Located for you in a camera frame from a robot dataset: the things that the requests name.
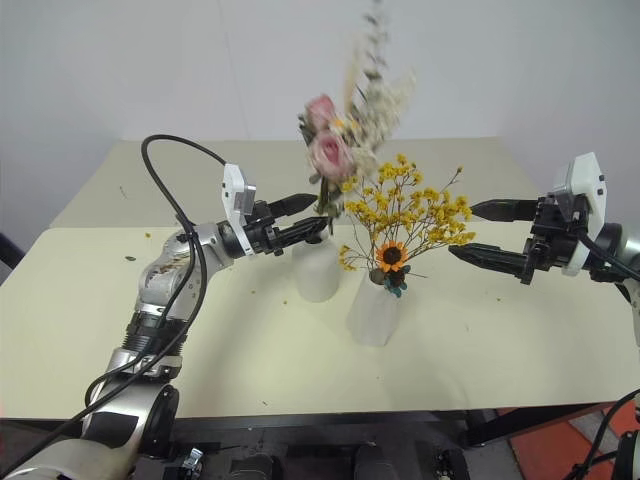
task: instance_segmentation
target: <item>vase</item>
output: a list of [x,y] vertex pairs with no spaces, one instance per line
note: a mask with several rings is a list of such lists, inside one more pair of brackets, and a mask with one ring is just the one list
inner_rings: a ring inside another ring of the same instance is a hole
[[340,283],[338,254],[338,247],[326,230],[294,245],[293,277],[302,298],[324,302],[336,293]]
[[400,299],[364,275],[347,315],[352,338],[361,345],[383,347],[398,326]]

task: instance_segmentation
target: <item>table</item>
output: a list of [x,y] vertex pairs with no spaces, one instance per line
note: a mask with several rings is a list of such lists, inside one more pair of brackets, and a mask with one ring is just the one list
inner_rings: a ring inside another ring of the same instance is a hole
[[[314,191],[301,142],[207,145],[242,165],[259,198]],[[472,203],[538,195],[496,138],[391,141],[381,158],[398,151],[433,185],[464,164],[463,182],[453,190]],[[216,163],[168,143],[151,154],[194,220],[222,218]],[[122,339],[140,272],[173,231],[161,227],[173,225],[142,167],[139,143],[118,142],[0,288],[6,417],[62,418],[80,408],[84,388]],[[528,233],[528,225],[517,223],[477,222],[473,229],[478,241],[516,251]],[[348,228],[336,231],[337,241],[350,238]],[[295,424],[312,416],[344,418],[344,412],[415,418],[427,410],[533,407],[520,409],[527,412],[522,429],[634,387],[639,367],[630,312],[612,287],[585,275],[537,273],[525,287],[444,250],[432,252],[414,267],[430,278],[412,282],[398,331],[387,347],[375,349],[354,345],[344,326],[359,275],[345,274],[333,299],[313,305],[295,292],[288,262],[242,259],[212,280],[176,381],[185,421]],[[558,404],[564,406],[546,407]],[[370,418],[354,415],[348,418]],[[488,426],[471,443],[505,429]]]
[[[247,179],[257,186],[256,198],[274,201],[293,193],[318,192],[318,187],[307,180],[311,170],[301,141],[203,144],[241,166]],[[153,143],[149,152],[159,175],[193,221],[224,218],[218,162],[169,142]],[[539,194],[497,138],[391,140],[381,149],[379,158],[388,161],[398,152],[415,161],[425,183],[434,187],[444,186],[457,166],[464,165],[461,180],[451,191],[464,193],[472,203],[498,197],[536,198]],[[288,221],[293,223],[306,215]],[[51,226],[160,227],[177,223],[142,164],[140,142],[121,141]]]
[[[472,227],[478,241],[509,249],[528,229]],[[64,418],[81,407],[123,338],[142,268],[171,232],[55,228],[39,238],[0,289],[5,416]],[[351,235],[337,227],[336,241]],[[606,402],[634,387],[631,316],[615,288],[558,271],[527,287],[444,249],[413,268],[429,278],[411,279],[398,330],[373,348],[353,343],[344,321],[361,274],[345,272],[331,300],[311,304],[295,291],[288,255],[236,261],[210,282],[189,333],[178,416]]]

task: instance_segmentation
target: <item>cable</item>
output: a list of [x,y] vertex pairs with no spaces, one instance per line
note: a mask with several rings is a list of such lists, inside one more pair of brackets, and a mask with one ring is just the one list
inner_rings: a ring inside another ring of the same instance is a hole
[[176,343],[178,343],[178,341],[184,335],[186,335],[187,331],[189,330],[189,328],[193,324],[196,316],[198,315],[198,312],[200,311],[200,307],[202,306],[202,302],[204,301],[204,296],[205,296],[206,289],[207,289],[207,264],[206,264],[206,260],[205,260],[205,256],[204,256],[204,251],[202,250],[202,245],[200,244],[200,241],[198,239],[198,233],[193,228],[193,223],[185,215],[184,211],[182,210],[180,205],[178,205],[178,203],[176,202],[175,198],[173,197],[171,192],[169,192],[167,187],[164,185],[164,183],[162,182],[162,180],[160,179],[160,177],[156,173],[155,169],[153,168],[153,165],[151,164],[151,160],[149,158],[149,154],[148,154],[147,150],[148,150],[149,144],[151,142],[153,142],[153,141],[156,141],[156,140],[170,140],[170,141],[175,141],[175,142],[178,142],[178,143],[183,143],[185,145],[191,146],[191,147],[193,147],[193,148],[195,148],[197,150],[200,150],[203,153],[206,153],[206,154],[212,156],[213,158],[218,160],[218,162],[220,162],[222,165],[225,165],[226,162],[224,161],[224,159],[222,157],[220,157],[216,153],[212,152],[211,150],[208,150],[207,148],[205,148],[205,147],[203,147],[201,145],[198,145],[197,143],[194,143],[191,140],[187,140],[187,139],[181,138],[181,137],[176,137],[176,136],[173,136],[173,135],[163,135],[163,134],[151,135],[150,137],[145,138],[142,141],[142,144],[140,146],[140,150],[141,150],[141,154],[142,154],[142,160],[143,160],[143,162],[144,162],[144,164],[145,164],[145,166],[147,168],[147,171],[151,175],[151,178],[156,183],[156,185],[158,186],[158,188],[160,189],[160,191],[162,192],[164,197],[167,199],[169,204],[173,207],[174,211],[176,212],[176,218],[178,219],[178,221],[180,222],[180,225],[182,226],[183,230],[187,234],[187,242],[189,243],[189,264],[187,266],[187,270],[185,272],[184,278],[182,279],[182,281],[180,282],[180,284],[178,285],[178,287],[174,291],[173,295],[171,295],[171,298],[167,302],[167,305],[165,306],[165,309],[162,312],[161,320],[163,321],[166,318],[168,312],[171,310],[171,306],[173,305],[173,303],[177,299],[178,295],[180,294],[180,292],[182,291],[182,289],[186,285],[189,277],[193,273],[193,271],[195,269],[195,258],[196,258],[196,254],[197,254],[198,262],[200,264],[200,289],[199,289],[198,298],[196,299],[196,303],[195,303],[195,305],[193,307],[193,310],[192,310],[191,314],[189,315],[189,317],[187,318],[184,326],[175,335],[175,337],[173,339],[171,339],[171,341],[158,353],[158,355],[156,355],[156,357],[153,360],[151,360],[143,368],[141,368],[138,372],[136,372],[135,374],[130,376],[127,380],[123,381],[120,385],[115,387],[109,393],[107,393],[103,397],[97,399],[91,405],[89,405],[88,407],[86,407],[82,411],[78,412],[76,415],[71,417],[69,420],[67,420],[66,422],[64,422],[60,426],[58,426],[55,430],[51,431],[45,438],[43,438],[41,441],[39,441],[27,453],[22,455],[19,459],[17,459],[15,462],[13,462],[8,468],[6,468],[2,473],[0,473],[0,478],[4,478],[6,475],[11,473],[13,470],[15,470],[20,465],[22,465],[23,463],[28,461],[31,457],[33,457],[38,452],[40,452],[43,448],[45,448],[47,445],[49,445],[57,437],[59,437],[60,435],[65,433],[67,430],[69,430],[69,428],[71,428],[71,426],[73,426],[76,422],[78,422],[79,420],[83,419],[84,417],[86,417],[90,413],[94,412],[95,410],[97,410],[101,406],[105,405],[106,403],[111,401],[114,397],[116,397],[120,392],[122,392],[125,388],[127,388],[129,385],[131,385],[131,384],[135,383],[137,380],[139,380],[146,372],[148,372],[151,368],[153,368],[160,361],[160,359],[162,359],[162,357],[164,357],[167,353],[169,353],[169,351],[176,345]]
[[613,452],[605,453],[604,455],[600,455],[599,457],[596,457],[593,459],[593,462],[591,462],[591,466],[593,467],[594,465],[597,465],[599,463],[606,462],[608,460],[613,460],[614,458],[616,458],[617,455],[618,455],[617,450],[614,450]]
[[609,422],[613,418],[613,416],[622,408],[622,406],[633,400],[636,395],[640,394],[640,388],[634,390],[631,393],[626,394],[620,400],[613,404],[613,406],[609,409],[607,414],[600,422],[600,426],[598,427],[598,431],[596,432],[596,436],[593,439],[593,443],[591,444],[591,449],[589,449],[589,453],[580,465],[575,465],[573,470],[565,477],[565,480],[570,479],[582,479],[584,476],[589,473],[589,469],[594,465],[595,460],[597,460],[596,453],[598,452],[598,448],[600,448],[600,443],[602,443],[602,438],[604,437],[605,432],[607,431],[607,426]]
[[127,362],[124,365],[119,366],[118,368],[114,368],[113,370],[109,370],[108,372],[103,373],[93,382],[91,382],[91,384],[87,387],[87,391],[84,393],[84,406],[89,406],[89,404],[91,403],[91,396],[93,395],[93,391],[100,383],[106,382],[107,380],[115,377],[118,373],[125,371],[127,368],[133,367],[136,363],[142,360],[146,356],[146,354],[147,349],[136,355],[136,357],[130,362]]
[[611,255],[609,252],[599,247],[596,244],[596,242],[594,242],[589,238],[586,230],[584,229],[577,230],[576,235],[578,237],[578,240],[580,240],[584,244],[584,246],[587,247],[589,251],[593,253],[596,257],[598,257],[600,260],[610,263],[612,266],[616,267],[621,273],[624,273],[628,277],[631,277],[634,280],[637,280],[638,282],[640,282],[640,273],[636,272],[635,270],[630,268],[628,265],[625,265],[616,257]]
[[[222,158],[220,155],[218,155],[217,153],[209,150],[206,147],[203,147],[202,145],[199,145],[189,139],[183,138],[183,137],[177,137],[175,135],[167,135],[167,134],[156,134],[156,135],[151,135],[147,138],[145,138],[141,144],[141,153],[142,153],[142,159],[144,161],[145,166],[147,167],[147,171],[149,172],[149,174],[151,175],[151,178],[153,178],[155,184],[157,185],[157,187],[160,189],[160,191],[162,192],[162,194],[165,196],[165,198],[169,201],[169,203],[171,204],[172,208],[174,209],[174,211],[176,212],[176,215],[182,216],[184,219],[187,220],[188,223],[192,224],[193,223],[191,221],[189,221],[189,219],[187,218],[187,216],[185,215],[184,211],[182,210],[182,208],[180,207],[180,205],[178,205],[178,202],[176,202],[175,198],[173,197],[173,195],[171,195],[171,193],[168,191],[168,189],[166,188],[166,186],[164,185],[164,183],[162,182],[162,180],[160,179],[160,177],[158,176],[158,174],[156,173],[155,169],[153,168],[152,164],[151,164],[151,160],[149,158],[149,154],[148,154],[148,149],[149,149],[149,144],[151,144],[151,142],[157,141],[157,140],[170,140],[173,142],[177,142],[177,143],[182,143],[184,145],[188,145],[190,147],[195,148],[196,150],[199,150],[203,153],[206,153],[207,155],[215,158],[222,166],[226,165],[227,162],[225,161],[224,158]],[[182,291],[182,289],[185,287],[186,283],[189,281],[189,277],[191,276],[191,273],[193,272],[193,268],[191,268],[190,270],[188,270],[187,274],[184,276],[184,278],[182,279],[182,282],[180,284],[178,284],[178,287],[176,288],[175,292],[174,292],[174,296],[175,298],[170,298],[164,311],[163,314],[160,317],[160,323],[163,323],[166,319],[167,316],[167,312],[169,312],[169,310],[171,310],[171,307],[173,306],[173,303],[175,301],[175,299],[177,298],[178,294],[180,294],[180,292]],[[96,378],[95,380],[93,380],[93,382],[91,382],[91,384],[89,385],[89,387],[87,387],[87,390],[84,394],[84,404],[85,406],[88,406],[91,403],[91,395],[93,394],[93,390],[103,381],[107,381],[109,379],[112,379],[113,377],[115,377],[118,373],[123,372],[124,370],[132,367],[133,365],[135,365],[136,363],[138,363],[140,360],[142,360],[145,357],[145,353],[141,352],[140,354],[138,354],[136,356],[135,359],[131,360],[130,362],[126,363],[125,365],[122,365],[118,368],[115,368],[109,372],[106,372],[102,375],[100,375],[98,378]]]
[[[598,465],[599,463],[603,463],[603,462],[607,462],[609,460],[613,460],[614,458],[616,458],[616,456],[618,455],[618,451],[614,450],[613,452],[609,452],[609,453],[605,453],[604,455],[600,455],[599,457],[596,457],[593,459],[593,462],[591,462],[591,466],[593,467],[594,465]],[[571,472],[564,477],[563,480],[574,480],[576,479],[576,475],[579,474],[580,470],[578,470],[579,465],[576,465],[575,467],[573,467],[574,469],[571,470]]]

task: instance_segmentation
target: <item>yellow baby's breath flower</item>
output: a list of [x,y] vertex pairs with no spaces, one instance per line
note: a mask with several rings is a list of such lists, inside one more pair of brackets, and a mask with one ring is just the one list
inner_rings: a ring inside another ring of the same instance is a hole
[[458,198],[456,198],[456,206],[457,207],[466,207],[467,206],[467,197],[464,195],[460,195]]
[[356,177],[355,175],[349,177],[342,183],[342,185],[340,185],[340,190],[342,192],[350,192],[351,190],[353,190],[353,187],[356,185],[356,183],[358,183],[358,177]]
[[344,202],[344,208],[348,212],[356,213],[358,211],[358,203],[353,201]]
[[471,220],[471,217],[473,216],[473,212],[471,211],[471,209],[469,207],[464,207],[462,209],[462,214],[464,215],[464,219],[468,222]]
[[376,192],[373,198],[375,199],[376,204],[378,205],[378,208],[386,210],[387,207],[389,206],[389,199],[385,197],[384,193]]
[[440,193],[429,187],[424,189],[424,197],[432,202],[437,202],[440,199]]

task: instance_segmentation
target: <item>sunflower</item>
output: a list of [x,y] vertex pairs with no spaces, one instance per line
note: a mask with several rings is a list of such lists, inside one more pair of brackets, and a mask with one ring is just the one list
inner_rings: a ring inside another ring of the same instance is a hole
[[376,260],[380,269],[387,273],[389,270],[397,272],[409,258],[409,252],[402,242],[385,243],[376,251]]

